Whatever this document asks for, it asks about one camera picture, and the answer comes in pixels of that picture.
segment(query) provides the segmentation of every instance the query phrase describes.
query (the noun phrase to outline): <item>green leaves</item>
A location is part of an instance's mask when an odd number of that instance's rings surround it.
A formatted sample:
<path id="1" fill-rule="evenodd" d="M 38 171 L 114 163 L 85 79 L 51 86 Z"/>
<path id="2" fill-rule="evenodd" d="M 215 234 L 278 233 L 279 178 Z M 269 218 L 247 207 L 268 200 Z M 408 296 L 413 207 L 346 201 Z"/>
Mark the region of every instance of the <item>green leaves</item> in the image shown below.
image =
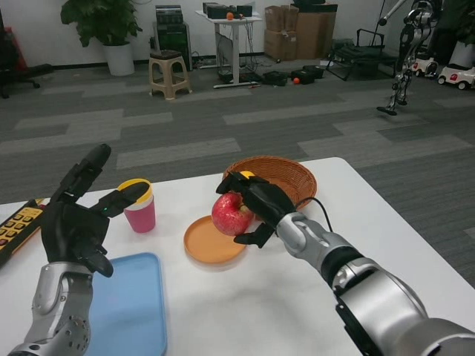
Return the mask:
<path id="1" fill-rule="evenodd" d="M 137 36 L 142 29 L 130 0 L 68 0 L 62 5 L 61 22 L 77 23 L 83 47 L 95 37 L 106 46 L 127 44 L 128 34 Z"/>

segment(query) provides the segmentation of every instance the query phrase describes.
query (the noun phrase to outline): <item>pink cup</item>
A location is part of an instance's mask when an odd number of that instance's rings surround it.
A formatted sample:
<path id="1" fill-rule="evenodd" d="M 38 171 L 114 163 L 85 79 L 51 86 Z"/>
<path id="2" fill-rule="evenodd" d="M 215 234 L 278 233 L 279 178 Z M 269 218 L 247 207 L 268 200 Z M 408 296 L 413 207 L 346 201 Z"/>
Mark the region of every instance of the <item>pink cup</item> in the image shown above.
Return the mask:
<path id="1" fill-rule="evenodd" d="M 148 183 L 150 188 L 143 194 L 137 202 L 124 209 L 125 217 L 135 232 L 149 232 L 155 227 L 155 201 L 151 190 L 151 183 L 146 179 L 131 179 L 119 185 L 117 190 L 121 191 L 129 185 L 138 182 Z"/>

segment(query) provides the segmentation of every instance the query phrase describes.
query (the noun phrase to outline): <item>brown woven basket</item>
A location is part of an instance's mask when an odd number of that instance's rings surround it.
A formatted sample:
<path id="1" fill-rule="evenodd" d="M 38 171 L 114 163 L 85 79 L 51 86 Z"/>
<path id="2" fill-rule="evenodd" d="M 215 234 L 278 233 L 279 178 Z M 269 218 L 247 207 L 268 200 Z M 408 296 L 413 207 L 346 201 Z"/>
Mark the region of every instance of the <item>brown woven basket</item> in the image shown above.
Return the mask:
<path id="1" fill-rule="evenodd" d="M 226 169 L 223 179 L 230 171 L 251 171 L 278 185 L 290 197 L 294 204 L 317 194 L 317 181 L 313 174 L 298 162 L 276 156 L 256 156 L 236 162 Z"/>

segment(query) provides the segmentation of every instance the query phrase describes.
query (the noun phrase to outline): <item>white toy car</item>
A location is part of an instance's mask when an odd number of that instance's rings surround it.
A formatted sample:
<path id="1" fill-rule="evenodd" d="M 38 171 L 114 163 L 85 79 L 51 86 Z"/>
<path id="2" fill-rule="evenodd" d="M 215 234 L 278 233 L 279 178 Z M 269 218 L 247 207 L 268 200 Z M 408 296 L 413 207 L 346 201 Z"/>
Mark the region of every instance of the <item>white toy car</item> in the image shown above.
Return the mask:
<path id="1" fill-rule="evenodd" d="M 439 75 L 439 84 L 456 84 L 460 90 L 470 89 L 475 84 L 475 67 L 471 69 L 460 65 L 448 65 Z"/>
<path id="2" fill-rule="evenodd" d="M 433 57 L 430 58 L 416 58 L 416 63 L 410 68 L 415 72 L 416 76 L 435 76 L 437 72 L 437 67 L 439 64 L 433 60 Z"/>

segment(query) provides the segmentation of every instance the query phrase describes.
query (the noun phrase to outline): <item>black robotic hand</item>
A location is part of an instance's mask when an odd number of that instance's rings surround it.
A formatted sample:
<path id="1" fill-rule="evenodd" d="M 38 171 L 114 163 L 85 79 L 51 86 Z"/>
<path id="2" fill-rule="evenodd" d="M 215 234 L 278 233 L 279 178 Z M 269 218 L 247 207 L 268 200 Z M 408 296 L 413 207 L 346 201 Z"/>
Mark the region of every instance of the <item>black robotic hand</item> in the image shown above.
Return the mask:
<path id="1" fill-rule="evenodd" d="M 229 191 L 239 193 L 244 205 L 263 220 L 256 231 L 236 236 L 236 243 L 255 244 L 262 248 L 282 218 L 295 212 L 292 200 L 282 189 L 254 175 L 231 172 L 219 184 L 216 193 L 225 194 Z"/>
<path id="2" fill-rule="evenodd" d="M 112 265 L 102 247 L 109 218 L 134 204 L 148 190 L 148 185 L 141 182 L 123 191 L 112 191 L 91 208 L 76 204 L 100 175 L 110 155 L 109 146 L 97 146 L 73 166 L 51 198 L 41 223 L 49 263 L 79 263 L 91 272 L 98 271 L 106 277 L 112 275 Z"/>

